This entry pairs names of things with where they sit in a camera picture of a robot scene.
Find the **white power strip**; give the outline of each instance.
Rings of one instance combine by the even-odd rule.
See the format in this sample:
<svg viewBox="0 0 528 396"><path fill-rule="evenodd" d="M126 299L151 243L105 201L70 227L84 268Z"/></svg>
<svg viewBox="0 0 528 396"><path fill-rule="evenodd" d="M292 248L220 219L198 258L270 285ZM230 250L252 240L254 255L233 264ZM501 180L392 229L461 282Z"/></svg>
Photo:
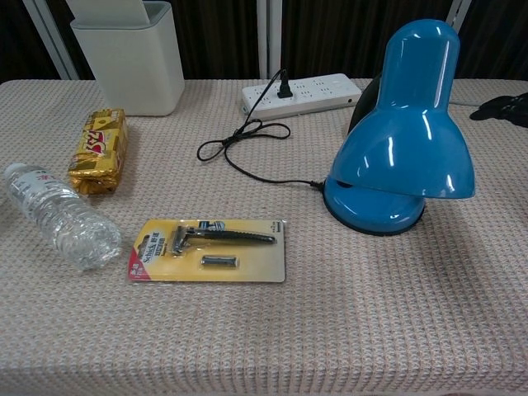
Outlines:
<svg viewBox="0 0 528 396"><path fill-rule="evenodd" d="M292 97L277 96L281 82L274 82L261 102L255 107L251 118L270 120L315 111L354 106L361 90L345 74L329 74L314 78L290 80ZM267 84L242 89L242 111L247 114L255 105Z"/></svg>

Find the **gold wrapper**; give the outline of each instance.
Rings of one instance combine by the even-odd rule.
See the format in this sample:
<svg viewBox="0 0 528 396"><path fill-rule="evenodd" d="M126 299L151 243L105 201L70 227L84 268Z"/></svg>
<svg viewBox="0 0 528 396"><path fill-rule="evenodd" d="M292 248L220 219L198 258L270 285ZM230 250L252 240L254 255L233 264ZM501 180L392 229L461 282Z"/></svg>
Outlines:
<svg viewBox="0 0 528 396"><path fill-rule="evenodd" d="M121 109L95 111L82 129L68 175L81 194L113 192L125 161L127 130Z"/></svg>

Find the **water bottle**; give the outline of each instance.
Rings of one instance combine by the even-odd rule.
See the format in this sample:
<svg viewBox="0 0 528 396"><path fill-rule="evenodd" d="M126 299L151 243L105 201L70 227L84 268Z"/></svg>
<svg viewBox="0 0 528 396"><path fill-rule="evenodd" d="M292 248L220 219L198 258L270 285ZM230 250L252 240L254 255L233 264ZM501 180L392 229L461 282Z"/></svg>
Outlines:
<svg viewBox="0 0 528 396"><path fill-rule="evenodd" d="M4 178L11 201L79 269L100 268L120 255L117 226L44 168L13 163Z"/></svg>

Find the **black power cord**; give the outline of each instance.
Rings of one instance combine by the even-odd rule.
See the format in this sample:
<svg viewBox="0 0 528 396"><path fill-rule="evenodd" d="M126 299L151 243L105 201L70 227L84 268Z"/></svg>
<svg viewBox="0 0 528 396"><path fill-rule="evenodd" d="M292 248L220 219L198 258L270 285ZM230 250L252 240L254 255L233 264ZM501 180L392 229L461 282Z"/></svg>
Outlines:
<svg viewBox="0 0 528 396"><path fill-rule="evenodd" d="M259 177L257 175L254 175L254 174L242 169L237 164L235 164L233 161L231 161L231 159L229 159L229 156L228 156L229 147L231 147L233 144L235 144L237 142L240 142L242 140L255 139L255 138L268 138L268 139L284 140L284 139L288 139L290 137L291 130L290 130L290 127L288 125L282 124L280 122L270 122L268 124L264 124L259 119L249 120L249 118L251 117L251 114L255 110L255 107L257 107L257 105L260 103L262 98L266 95L268 90L271 88L271 85L275 82L275 80L278 79L279 76L281 76L281 87L280 87L280 91L278 92L278 95L280 95L281 92L282 92L282 94L284 94L285 92L290 92L290 94L291 94L290 86L288 85L288 77L286 75L286 70L284 68L282 68L277 73L275 73L275 75L271 78L270 82L267 84L266 89L264 89L264 91L262 91L261 95L258 97L257 101L253 105L252 109L248 112L246 120L244 121L242 126L240 128L238 128L238 129L236 129L234 131L234 133L231 136L229 136L228 138L226 138L226 139L209 140L209 141L203 143L198 148L198 150L196 151L196 156L198 157L198 159L200 161L207 162L207 161L210 161L210 160L216 158L220 153L224 152L225 160L228 162L229 165L231 165L237 171L243 173L246 176L249 176L252 179L258 180L260 182L271 183L271 184L304 183L304 184L310 185L311 187L317 189L318 191L323 192L324 182L321 182L321 181L308 181L308 180L297 180L297 179L292 179L292 180L266 179L264 177ZM253 125L254 128L252 128L250 130L246 130L246 128L248 128L251 125ZM272 126L279 126L281 128L284 128L285 130L288 131L288 133L284 134L284 135L258 133L259 131L262 132L262 130L264 130L265 128L271 128ZM201 150L205 146L207 146L209 144L220 144L221 147L213 155L211 155L209 157L202 157Z"/></svg>

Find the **textured tablecloth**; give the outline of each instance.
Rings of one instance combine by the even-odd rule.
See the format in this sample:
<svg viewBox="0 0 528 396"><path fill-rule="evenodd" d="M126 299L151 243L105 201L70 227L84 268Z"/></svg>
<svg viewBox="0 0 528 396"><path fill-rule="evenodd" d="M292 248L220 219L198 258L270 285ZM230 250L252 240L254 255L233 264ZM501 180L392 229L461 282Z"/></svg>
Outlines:
<svg viewBox="0 0 528 396"><path fill-rule="evenodd" d="M366 80L356 80L365 87ZM126 257L79 273L0 191L0 391L20 394L389 394L528 392L528 130L450 113L474 160L476 196L429 200L390 238L345 228L304 186L271 186L205 140L243 121L253 81L188 81L168 117L130 117L113 196L91 202L130 251L150 218L282 218L284 284L130 285ZM528 82L461 80L452 99L483 102ZM0 87L0 167L35 163L65 177L95 82ZM258 175L323 180L352 109L285 120L286 141L230 150Z"/></svg>

